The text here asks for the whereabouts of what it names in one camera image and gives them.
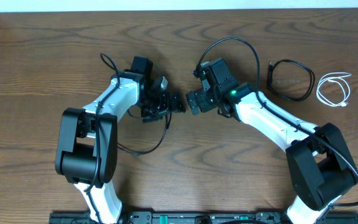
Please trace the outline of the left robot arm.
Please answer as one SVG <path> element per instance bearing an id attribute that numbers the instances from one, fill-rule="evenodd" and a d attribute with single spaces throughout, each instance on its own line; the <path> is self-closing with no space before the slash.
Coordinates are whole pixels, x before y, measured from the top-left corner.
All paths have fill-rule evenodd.
<path id="1" fill-rule="evenodd" d="M 165 121 L 168 129 L 173 113 L 186 111 L 178 93 L 171 95 L 167 80 L 147 57 L 135 56 L 131 67 L 119 70 L 112 58 L 101 53 L 101 60 L 113 70 L 107 89 L 82 108 L 67 108 L 61 118 L 55 157 L 55 170 L 84 196 L 89 217 L 95 223 L 122 223 L 123 204 L 114 189 L 112 177 L 117 152 L 132 151 L 117 140 L 117 125 L 131 107 L 138 106 L 145 123 Z"/>

